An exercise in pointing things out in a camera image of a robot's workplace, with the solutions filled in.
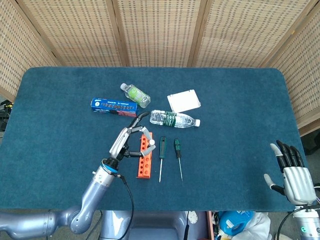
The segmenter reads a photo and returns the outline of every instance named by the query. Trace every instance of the screwdriver shaft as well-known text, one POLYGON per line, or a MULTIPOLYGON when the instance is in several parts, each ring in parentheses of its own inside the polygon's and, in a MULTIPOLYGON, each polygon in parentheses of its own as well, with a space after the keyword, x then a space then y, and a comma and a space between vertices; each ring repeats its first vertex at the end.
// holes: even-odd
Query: screwdriver shaft
POLYGON ((161 158, 161 163, 160 163, 159 183, 161 182, 161 170, 162 170, 162 158, 161 158))
POLYGON ((181 181, 183 182, 184 180, 183 180, 183 178, 182 178, 182 171, 181 171, 180 157, 178 157, 178 159, 179 159, 179 167, 180 167, 181 181))

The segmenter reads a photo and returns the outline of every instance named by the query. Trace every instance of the white card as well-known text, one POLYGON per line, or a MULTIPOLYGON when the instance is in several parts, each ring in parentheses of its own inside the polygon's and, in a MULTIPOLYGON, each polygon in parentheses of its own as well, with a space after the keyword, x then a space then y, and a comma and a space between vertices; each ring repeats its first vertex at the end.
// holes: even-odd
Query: white card
POLYGON ((172 112, 181 113, 201 106, 194 89, 167 96, 172 112))

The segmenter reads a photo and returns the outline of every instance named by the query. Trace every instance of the red object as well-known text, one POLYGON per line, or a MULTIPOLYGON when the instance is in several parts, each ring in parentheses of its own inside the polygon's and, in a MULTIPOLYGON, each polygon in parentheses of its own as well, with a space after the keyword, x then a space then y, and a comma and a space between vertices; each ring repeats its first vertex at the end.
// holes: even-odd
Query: red object
MULTIPOLYGON (((146 136, 143 134, 141 137, 141 147, 140 151, 144 152, 149 146, 149 141, 146 136)), ((142 156, 139 158, 139 169, 138 169, 138 176, 139 179, 150 179, 151 174, 151 160, 152 160, 152 152, 150 152, 146 156, 142 156)))

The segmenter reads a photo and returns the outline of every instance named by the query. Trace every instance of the screwdriver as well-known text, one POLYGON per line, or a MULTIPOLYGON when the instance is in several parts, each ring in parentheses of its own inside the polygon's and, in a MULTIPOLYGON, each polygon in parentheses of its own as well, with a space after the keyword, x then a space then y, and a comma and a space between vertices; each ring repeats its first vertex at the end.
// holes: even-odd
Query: screwdriver
POLYGON ((183 178, 182 178, 182 171, 181 171, 181 164, 180 164, 180 158, 181 158, 181 153, 180 153, 180 141, 179 141, 178 138, 176 138, 176 139, 174 140, 173 146, 174 146, 174 150, 175 150, 175 156, 176 156, 176 158, 179 160, 181 181, 183 182, 184 180, 183 180, 183 178))
POLYGON ((165 159, 166 148, 167 148, 167 138, 165 136, 162 136, 160 138, 160 143, 159 143, 159 151, 160 151, 159 158, 161 159, 159 183, 161 182, 162 160, 165 159))

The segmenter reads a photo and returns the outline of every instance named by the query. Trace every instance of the green label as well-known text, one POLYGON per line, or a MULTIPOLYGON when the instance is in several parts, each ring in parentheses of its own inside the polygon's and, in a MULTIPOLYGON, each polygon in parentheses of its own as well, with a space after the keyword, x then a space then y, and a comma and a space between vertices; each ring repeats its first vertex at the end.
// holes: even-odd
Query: green label
POLYGON ((169 126, 169 127, 174 127, 176 124, 176 116, 177 116, 176 113, 166 111, 164 119, 163 119, 163 125, 169 126))
POLYGON ((146 96, 146 94, 138 88, 133 87, 128 91, 128 96, 131 100, 137 103, 142 103, 142 99, 146 96))

